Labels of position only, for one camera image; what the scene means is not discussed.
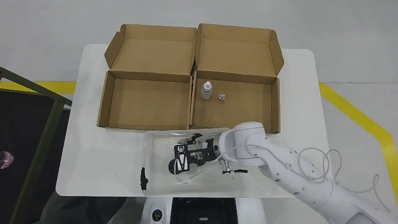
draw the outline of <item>gray floor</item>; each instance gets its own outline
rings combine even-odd
[[[76,80],[84,46],[108,43],[123,23],[275,29],[283,48],[312,50],[319,81],[397,142],[398,0],[0,0],[0,9],[0,65],[31,80]],[[398,213],[378,140],[326,100],[323,109],[341,182],[359,190],[380,174],[379,194]],[[263,202],[269,223],[325,223],[296,199]]]

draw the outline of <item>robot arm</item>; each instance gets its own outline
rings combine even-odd
[[[300,157],[299,165],[297,152],[273,145],[261,123],[237,125],[221,135],[219,145],[223,159],[243,167],[258,166],[266,177],[312,207],[331,224],[395,223],[388,213],[324,177],[323,172],[304,157]]]

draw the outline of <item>yellow tape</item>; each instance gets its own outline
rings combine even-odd
[[[37,84],[60,94],[73,94],[75,92],[76,82],[36,82]],[[20,86],[14,82],[0,82],[0,88],[17,91],[32,91],[24,86]],[[342,111],[355,123],[360,125],[368,133],[379,140],[382,147],[382,152],[390,175],[392,188],[398,203],[398,155],[394,145],[392,135],[389,134],[383,127],[374,122],[371,118],[366,116],[361,110],[341,97],[330,87],[324,83],[319,83],[321,96],[328,100],[332,105]]]
[[[76,82],[36,82],[36,83],[42,87],[45,87],[59,94],[73,94],[76,88]],[[0,89],[33,92],[32,90],[14,82],[0,82]]]
[[[392,135],[326,84],[319,83],[319,89],[322,97],[379,140],[398,203],[398,155]]]

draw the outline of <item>table top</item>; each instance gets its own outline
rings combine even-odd
[[[108,45],[87,45],[83,51],[69,117],[56,191],[68,196],[144,196],[140,186],[145,131],[96,126]],[[329,150],[317,70],[309,50],[282,49],[285,65],[279,73],[281,132],[270,140],[296,151],[306,147]],[[303,153],[316,166],[322,154]],[[239,190],[179,197],[292,197],[256,168],[239,180]]]

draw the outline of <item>open cardboard box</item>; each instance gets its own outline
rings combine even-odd
[[[105,52],[97,125],[188,129],[196,28],[124,24]]]
[[[233,128],[261,122],[268,133],[280,132],[278,73],[284,59],[275,31],[200,24],[195,51],[190,122],[205,128]],[[213,85],[208,100],[201,86]],[[218,95],[226,95],[224,101]]]

